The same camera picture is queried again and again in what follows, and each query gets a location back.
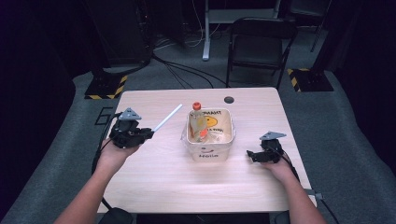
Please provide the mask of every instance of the gray carpet floor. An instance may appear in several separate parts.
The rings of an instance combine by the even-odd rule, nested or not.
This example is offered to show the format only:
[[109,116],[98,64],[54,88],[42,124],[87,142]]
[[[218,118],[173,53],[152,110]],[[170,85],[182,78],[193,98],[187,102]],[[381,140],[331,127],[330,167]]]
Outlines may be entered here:
[[[313,38],[312,33],[299,33],[287,68],[312,66],[323,36],[311,53]],[[154,53],[167,61],[191,66],[225,80],[227,42],[226,34],[212,40],[208,62],[202,61],[203,42],[186,48],[169,45]],[[163,63],[152,60],[147,67],[128,76],[124,91],[211,88],[201,77],[175,71],[178,78]],[[361,133],[336,77],[331,72],[326,72],[326,76],[334,91],[295,92],[287,73],[283,74],[279,89],[311,185],[324,195],[340,223],[396,223],[396,178]],[[214,88],[224,88],[221,81],[206,77]],[[91,73],[74,79],[76,96],[64,124],[2,224],[53,222],[90,177],[92,158],[104,128],[95,125],[96,120],[104,107],[104,113],[114,113],[119,101],[85,100],[84,92],[91,80]],[[320,202],[318,209],[329,223],[335,223]]]

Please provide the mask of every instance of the chair leg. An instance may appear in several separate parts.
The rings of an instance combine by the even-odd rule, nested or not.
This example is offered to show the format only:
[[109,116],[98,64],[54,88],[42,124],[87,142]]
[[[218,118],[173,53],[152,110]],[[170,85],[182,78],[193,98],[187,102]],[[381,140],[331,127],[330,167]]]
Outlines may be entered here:
[[321,25],[319,26],[319,28],[318,28],[317,36],[315,37],[315,41],[314,41],[314,44],[312,45],[311,52],[314,52],[315,45],[316,45],[316,44],[317,44],[317,42],[318,42],[318,39],[319,39],[319,36],[320,36],[321,29],[322,29],[322,24],[321,24]]
[[280,82],[282,81],[283,73],[285,72],[285,68],[282,67],[279,73],[279,79],[277,80],[276,89],[279,91]]
[[230,63],[227,64],[227,77],[225,78],[225,88],[229,88],[230,86],[228,83],[230,82],[230,72],[232,65]]

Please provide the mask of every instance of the dark background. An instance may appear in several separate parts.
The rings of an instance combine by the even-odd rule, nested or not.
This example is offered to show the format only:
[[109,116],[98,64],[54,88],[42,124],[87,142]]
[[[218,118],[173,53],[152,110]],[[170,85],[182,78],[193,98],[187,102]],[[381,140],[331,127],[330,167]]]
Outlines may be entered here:
[[[222,8],[220,1],[211,7]],[[228,1],[232,7],[267,7],[264,1]],[[0,73],[1,160],[0,218],[18,197],[61,126],[73,102],[73,77],[92,69],[110,67],[112,63],[135,63],[149,60],[148,46],[156,32],[173,29],[170,38],[183,42],[181,23],[190,23],[191,1],[120,1],[136,13],[133,3],[147,3],[143,12],[120,13],[92,4],[116,4],[105,1],[11,1],[0,2]],[[199,15],[204,0],[196,0]],[[281,7],[284,15],[288,1]],[[120,5],[106,8],[119,8]],[[395,173],[396,163],[396,4],[394,0],[333,1],[326,28],[329,30],[315,66],[331,69],[341,82],[355,112],[362,132],[378,156]],[[107,13],[107,21],[96,20],[92,13]],[[118,25],[127,20],[129,28]],[[114,39],[104,37],[114,35]],[[126,35],[133,42],[125,41]],[[111,53],[115,49],[129,49]]]

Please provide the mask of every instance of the light wooden tabletop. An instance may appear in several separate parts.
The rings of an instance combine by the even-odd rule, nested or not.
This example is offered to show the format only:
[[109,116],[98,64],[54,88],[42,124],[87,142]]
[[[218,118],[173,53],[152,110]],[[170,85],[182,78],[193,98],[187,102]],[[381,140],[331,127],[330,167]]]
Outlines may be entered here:
[[[224,98],[234,102],[226,104]],[[236,137],[227,161],[197,162],[180,136],[193,102],[230,111]],[[282,185],[253,163],[247,150],[262,150],[265,133],[279,138],[301,183],[311,189],[300,153],[277,90],[274,88],[126,91],[117,113],[131,107],[142,119],[139,128],[154,129],[178,105],[180,110],[152,139],[128,158],[110,181],[105,198],[110,205],[131,213],[238,213],[288,210]],[[107,209],[101,205],[98,212]]]

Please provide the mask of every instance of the black cable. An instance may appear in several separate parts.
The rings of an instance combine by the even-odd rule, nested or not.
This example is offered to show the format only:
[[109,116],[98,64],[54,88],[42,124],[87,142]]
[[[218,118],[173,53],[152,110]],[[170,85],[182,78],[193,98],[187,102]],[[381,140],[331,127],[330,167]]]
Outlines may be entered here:
[[183,87],[183,89],[186,89],[186,87],[183,85],[183,83],[180,82],[183,81],[186,85],[188,85],[190,88],[193,89],[192,85],[190,85],[186,80],[184,80],[182,77],[180,77],[169,64],[165,64],[165,66],[168,68],[169,72],[172,73],[175,77],[175,79],[177,80],[177,82],[180,84],[180,86]]
[[192,73],[192,74],[194,74],[194,75],[196,75],[196,76],[198,76],[198,77],[201,77],[201,78],[205,79],[205,80],[209,83],[209,85],[211,86],[212,89],[214,89],[214,86],[213,86],[213,84],[210,82],[210,80],[207,79],[206,77],[204,77],[204,76],[202,76],[202,75],[196,73],[196,72],[199,72],[199,73],[205,74],[205,75],[207,75],[207,76],[213,77],[213,78],[217,79],[218,81],[222,82],[223,84],[225,84],[225,82],[224,82],[223,80],[219,79],[218,77],[215,77],[215,76],[213,76],[213,75],[211,75],[211,74],[208,74],[207,72],[201,71],[201,70],[199,70],[199,69],[196,69],[196,68],[193,68],[193,67],[189,67],[189,66],[187,66],[187,65],[183,65],[183,64],[180,64],[180,63],[168,62],[168,61],[166,61],[166,60],[164,60],[164,59],[159,58],[159,57],[156,56],[155,54],[152,55],[152,58],[153,58],[154,60],[160,62],[160,63],[167,64],[167,65],[172,66],[172,67],[175,67],[175,68],[177,68],[177,69],[179,69],[179,70]]
[[[299,178],[299,176],[298,176],[298,174],[297,174],[297,171],[296,171],[296,169],[294,168],[294,166],[292,165],[292,163],[291,163],[291,160],[288,160],[285,156],[283,156],[283,155],[281,155],[278,151],[276,151],[274,148],[272,148],[272,147],[269,147],[271,150],[273,150],[277,155],[279,155],[283,160],[285,160],[288,164],[289,164],[289,166],[290,166],[290,169],[293,171],[293,173],[294,173],[294,175],[296,176],[296,178],[300,181],[300,178]],[[286,151],[285,150],[283,150],[282,149],[282,151],[283,151],[283,153],[284,154],[286,154],[286,156],[288,156],[288,153],[286,153]],[[339,224],[339,222],[338,222],[338,219],[337,219],[337,217],[335,216],[335,214],[334,214],[334,212],[332,211],[332,209],[324,202],[324,200],[323,199],[319,199],[323,204],[324,204],[324,206],[327,208],[327,210],[330,212],[330,215],[332,215],[332,218],[334,218],[334,220],[335,220],[335,222],[337,223],[337,224]]]
[[[112,117],[108,120],[108,122],[107,122],[105,128],[104,128],[103,131],[102,131],[102,134],[101,134],[101,137],[100,137],[100,140],[99,140],[99,145],[98,145],[98,148],[97,148],[97,150],[96,150],[95,156],[94,156],[94,158],[93,158],[92,169],[91,169],[91,175],[93,175],[93,173],[94,173],[95,170],[96,170],[96,165],[97,165],[97,163],[98,163],[98,161],[99,161],[99,158],[100,158],[100,155],[101,155],[101,153],[102,153],[103,148],[105,148],[105,146],[107,146],[107,144],[108,144],[109,142],[111,142],[111,140],[112,140],[112,139],[108,140],[108,142],[106,142],[106,143],[102,146],[102,143],[103,143],[103,141],[105,140],[105,135],[106,135],[106,133],[107,133],[107,129],[108,129],[108,127],[109,127],[111,121],[112,121],[114,118],[119,117],[120,115],[121,115],[121,113],[118,113],[118,114],[115,114],[114,116],[112,116]],[[102,198],[102,204],[103,204],[108,210],[112,209],[112,207],[110,206],[110,204],[106,201],[106,199],[105,199],[104,197]]]
[[332,209],[330,209],[330,207],[324,202],[323,199],[320,199],[320,201],[324,204],[324,206],[327,208],[327,210],[330,212],[330,215],[332,215],[332,218],[334,218],[335,223],[339,224],[340,222],[338,221],[337,217],[335,216],[334,212],[332,211]]
[[193,67],[189,67],[189,66],[187,66],[187,65],[184,65],[184,64],[180,64],[180,63],[172,63],[172,62],[166,61],[166,60],[164,60],[164,59],[161,59],[161,58],[159,58],[159,57],[158,57],[158,56],[156,56],[155,54],[153,54],[153,58],[154,58],[154,59],[156,59],[156,58],[157,58],[157,59],[161,60],[161,61],[162,61],[162,62],[164,62],[164,63],[170,63],[170,64],[174,64],[174,65],[182,66],[182,67],[185,67],[185,68],[191,69],[191,70],[193,70],[193,71],[196,71],[196,72],[203,73],[203,74],[205,74],[205,75],[207,75],[207,76],[210,76],[210,77],[213,77],[213,78],[215,78],[216,80],[218,80],[218,81],[222,82],[222,83],[225,85],[225,82],[224,82],[223,80],[221,80],[221,79],[219,79],[218,77],[215,77],[215,76],[213,76],[213,75],[211,75],[211,74],[208,74],[207,72],[201,71],[201,70],[199,70],[199,69],[196,69],[196,68],[193,68]]

